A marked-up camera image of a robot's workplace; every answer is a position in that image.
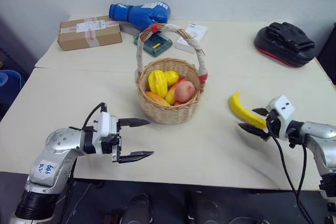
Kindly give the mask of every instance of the basket handle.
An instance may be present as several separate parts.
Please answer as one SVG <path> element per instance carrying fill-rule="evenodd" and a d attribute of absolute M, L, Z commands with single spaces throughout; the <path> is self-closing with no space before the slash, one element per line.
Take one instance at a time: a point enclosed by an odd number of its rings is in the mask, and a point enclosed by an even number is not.
<path fill-rule="evenodd" d="M 204 62 L 205 54 L 201 46 L 199 45 L 198 41 L 194 39 L 189 33 L 187 33 L 183 28 L 173 25 L 173 24 L 164 24 L 164 23 L 156 23 L 156 24 L 150 25 L 142 33 L 140 33 L 139 38 L 138 38 L 138 46 L 137 46 L 137 53 L 136 53 L 136 56 L 137 56 L 136 62 L 138 65 L 138 68 L 136 70 L 136 75 L 135 75 L 136 78 L 138 78 L 139 74 L 141 74 L 144 70 L 143 62 L 142 62 L 143 44 L 146 40 L 148 40 L 152 36 L 152 34 L 155 34 L 158 31 L 172 31 L 180 35 L 185 41 L 187 41 L 189 46 L 195 49 L 195 52 L 197 54 L 198 63 L 199 63 L 198 78 L 200 80 L 200 84 L 204 85 L 208 77 L 208 70 Z"/>

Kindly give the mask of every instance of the cardboard box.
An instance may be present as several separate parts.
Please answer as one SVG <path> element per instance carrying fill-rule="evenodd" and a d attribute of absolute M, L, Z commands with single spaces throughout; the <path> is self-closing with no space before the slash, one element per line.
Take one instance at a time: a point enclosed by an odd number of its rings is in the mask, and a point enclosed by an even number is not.
<path fill-rule="evenodd" d="M 194 39 L 198 41 L 198 43 L 201 42 L 204 35 L 206 34 L 206 31 L 208 28 L 206 26 L 200 26 L 197 24 L 190 23 L 188 27 L 186 28 L 187 33 L 189 33 Z M 195 49 L 188 45 L 187 41 L 185 41 L 182 37 L 180 37 L 176 42 L 176 48 L 194 53 Z"/>
<path fill-rule="evenodd" d="M 119 23 L 101 16 L 62 22 L 57 41 L 68 51 L 120 43 L 122 38 Z"/>

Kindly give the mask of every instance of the yellow banana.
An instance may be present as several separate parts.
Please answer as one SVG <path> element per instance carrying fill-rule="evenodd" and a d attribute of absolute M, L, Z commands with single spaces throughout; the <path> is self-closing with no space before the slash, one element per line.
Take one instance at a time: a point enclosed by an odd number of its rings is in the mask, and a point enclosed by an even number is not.
<path fill-rule="evenodd" d="M 239 102 L 238 96 L 240 92 L 236 92 L 229 99 L 229 106 L 236 116 L 244 120 L 245 122 L 254 125 L 260 129 L 266 128 L 266 121 L 244 108 Z"/>

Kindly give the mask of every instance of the tabletop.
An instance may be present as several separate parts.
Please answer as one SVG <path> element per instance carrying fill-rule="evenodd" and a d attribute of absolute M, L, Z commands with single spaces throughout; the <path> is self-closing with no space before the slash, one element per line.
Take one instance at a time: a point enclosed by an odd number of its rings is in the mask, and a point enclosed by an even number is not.
<path fill-rule="evenodd" d="M 207 26 L 208 31 L 201 42 L 206 55 L 209 75 L 225 72 L 226 76 L 240 77 L 284 77 L 293 81 L 297 76 L 305 76 L 307 81 L 318 78 L 325 80 L 316 61 L 299 69 L 284 67 L 276 60 L 258 52 L 253 45 L 257 32 L 269 25 L 263 22 L 205 22 L 194 20 L 170 20 L 186 28 L 189 23 Z M 143 54 L 143 62 L 147 63 L 165 57 L 179 58 L 198 65 L 196 55 L 175 48 L 179 36 L 174 33 L 163 33 L 173 41 L 173 46 L 160 56 L 153 58 L 147 52 Z M 93 47 L 72 51 L 62 51 L 53 42 L 45 55 L 36 63 L 38 68 L 59 68 L 70 70 L 126 71 L 136 69 L 136 45 L 133 37 L 122 32 L 123 42 L 102 47 Z"/>
<path fill-rule="evenodd" d="M 211 57 L 226 66 L 224 56 Z M 205 92 L 189 121 L 177 125 L 152 123 L 121 130 L 124 155 L 142 150 L 155 151 L 153 155 L 129 164 L 112 164 L 110 155 L 82 156 L 75 177 L 290 189 L 274 142 L 265 143 L 240 130 L 239 120 L 229 109 L 228 98 L 241 91 L 242 104 L 251 110 L 285 94 L 297 108 L 298 121 L 336 124 L 336 93 L 328 78 L 324 74 L 298 74 L 313 65 L 314 61 L 302 69 L 281 66 L 285 71 L 292 71 L 292 75 L 268 78 L 232 74 L 230 69 L 238 69 L 237 65 L 226 66 L 222 71 L 209 67 Z M 53 130 L 81 127 L 88 113 L 102 101 L 107 103 L 108 112 L 119 118 L 146 118 L 140 109 L 133 68 L 119 71 L 36 68 L 0 123 L 0 171 L 29 173 Z M 291 149 L 284 141 L 281 145 L 297 187 L 302 149 Z M 302 189 L 317 190 L 319 180 L 312 154 L 308 152 Z"/>

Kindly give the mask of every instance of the blue boxing glove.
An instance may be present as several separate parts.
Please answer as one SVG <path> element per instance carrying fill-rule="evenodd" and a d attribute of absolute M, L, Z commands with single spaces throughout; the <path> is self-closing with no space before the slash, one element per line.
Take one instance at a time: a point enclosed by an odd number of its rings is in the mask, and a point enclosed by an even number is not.
<path fill-rule="evenodd" d="M 164 2 L 143 5 L 116 4 L 110 6 L 109 16 L 113 20 L 130 22 L 140 30 L 145 30 L 154 23 L 167 23 L 170 8 Z"/>

